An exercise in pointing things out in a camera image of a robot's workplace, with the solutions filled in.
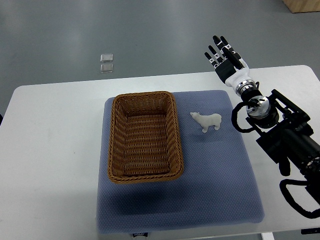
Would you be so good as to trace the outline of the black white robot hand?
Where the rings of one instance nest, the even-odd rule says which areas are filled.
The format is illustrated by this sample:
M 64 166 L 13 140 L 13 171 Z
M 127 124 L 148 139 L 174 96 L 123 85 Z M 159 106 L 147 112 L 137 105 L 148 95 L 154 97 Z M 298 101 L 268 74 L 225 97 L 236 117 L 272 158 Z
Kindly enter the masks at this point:
M 249 74 L 247 63 L 223 36 L 214 35 L 212 39 L 218 52 L 212 45 L 209 45 L 208 49 L 211 53 L 205 52 L 204 55 L 224 84 L 227 85 L 227 81 L 230 82 L 241 74 Z

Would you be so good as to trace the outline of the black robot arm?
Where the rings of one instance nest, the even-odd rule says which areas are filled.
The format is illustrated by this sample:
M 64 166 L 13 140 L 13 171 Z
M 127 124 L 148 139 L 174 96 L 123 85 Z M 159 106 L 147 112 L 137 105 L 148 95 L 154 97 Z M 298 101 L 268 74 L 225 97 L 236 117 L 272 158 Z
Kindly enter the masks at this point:
M 291 164 L 298 168 L 304 180 L 286 178 L 279 183 L 280 191 L 302 216 L 319 218 L 319 209 L 303 209 L 287 188 L 304 186 L 316 202 L 320 201 L 320 145 L 311 138 L 314 131 L 308 124 L 309 115 L 276 89 L 263 96 L 258 83 L 250 79 L 236 84 L 235 92 L 242 101 L 232 110 L 232 125 L 240 133 L 257 132 L 256 142 L 278 164 L 283 176 L 291 174 Z

